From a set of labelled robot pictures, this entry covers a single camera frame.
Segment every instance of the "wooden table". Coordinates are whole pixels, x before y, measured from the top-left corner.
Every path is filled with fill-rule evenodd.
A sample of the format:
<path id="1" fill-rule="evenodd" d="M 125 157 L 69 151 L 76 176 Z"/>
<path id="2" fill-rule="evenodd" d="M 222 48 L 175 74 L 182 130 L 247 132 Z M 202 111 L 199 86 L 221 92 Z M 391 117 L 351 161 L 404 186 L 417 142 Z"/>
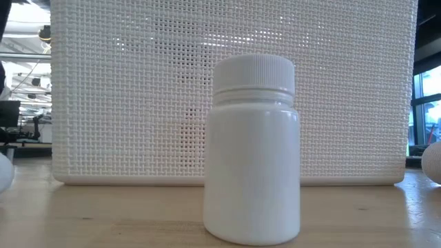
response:
<path id="1" fill-rule="evenodd" d="M 233 247 L 202 224 L 202 187 L 74 187 L 50 160 L 17 159 L 0 195 L 0 247 Z M 441 247 L 441 187 L 302 187 L 300 235 L 281 247 Z"/>

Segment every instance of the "white ball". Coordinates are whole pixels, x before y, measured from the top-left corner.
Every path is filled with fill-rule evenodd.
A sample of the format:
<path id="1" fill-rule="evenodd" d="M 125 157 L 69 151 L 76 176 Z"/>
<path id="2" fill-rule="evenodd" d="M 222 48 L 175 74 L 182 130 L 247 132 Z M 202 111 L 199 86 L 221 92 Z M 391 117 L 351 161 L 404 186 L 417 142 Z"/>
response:
<path id="1" fill-rule="evenodd" d="M 426 148 L 422 154 L 421 167 L 430 180 L 441 184 L 441 141 Z"/>
<path id="2" fill-rule="evenodd" d="M 14 179 L 14 165 L 0 153 L 0 193 L 11 186 L 12 179 Z"/>

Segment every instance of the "perforated panel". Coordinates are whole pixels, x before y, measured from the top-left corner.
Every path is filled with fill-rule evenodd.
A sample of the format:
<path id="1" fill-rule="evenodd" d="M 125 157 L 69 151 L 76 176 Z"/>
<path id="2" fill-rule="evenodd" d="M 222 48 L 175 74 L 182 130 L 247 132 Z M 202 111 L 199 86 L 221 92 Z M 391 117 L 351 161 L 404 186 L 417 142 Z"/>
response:
<path id="1" fill-rule="evenodd" d="M 403 175 L 416 0 L 51 4 L 59 180 L 201 183 L 212 68 L 248 53 L 296 64 L 304 183 Z"/>

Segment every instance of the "bottle cap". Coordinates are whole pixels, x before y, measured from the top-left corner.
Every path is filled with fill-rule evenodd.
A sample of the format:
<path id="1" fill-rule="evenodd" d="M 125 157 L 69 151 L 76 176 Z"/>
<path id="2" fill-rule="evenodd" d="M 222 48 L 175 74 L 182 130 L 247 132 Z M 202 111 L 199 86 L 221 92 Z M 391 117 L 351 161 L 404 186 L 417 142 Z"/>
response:
<path id="1" fill-rule="evenodd" d="M 282 90 L 294 95 L 294 86 L 294 64 L 281 56 L 233 56 L 222 60 L 214 67 L 213 94 L 253 89 Z"/>

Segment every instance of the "desk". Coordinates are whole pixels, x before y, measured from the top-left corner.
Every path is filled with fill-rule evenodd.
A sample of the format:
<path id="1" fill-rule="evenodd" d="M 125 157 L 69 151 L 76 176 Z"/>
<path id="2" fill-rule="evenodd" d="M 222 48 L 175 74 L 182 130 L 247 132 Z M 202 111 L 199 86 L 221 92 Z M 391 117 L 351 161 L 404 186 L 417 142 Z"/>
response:
<path id="1" fill-rule="evenodd" d="M 0 195 L 0 247 L 235 247 L 202 224 L 202 187 L 63 186 L 48 159 L 16 159 Z M 441 187 L 302 187 L 302 227 L 279 247 L 441 247 Z"/>

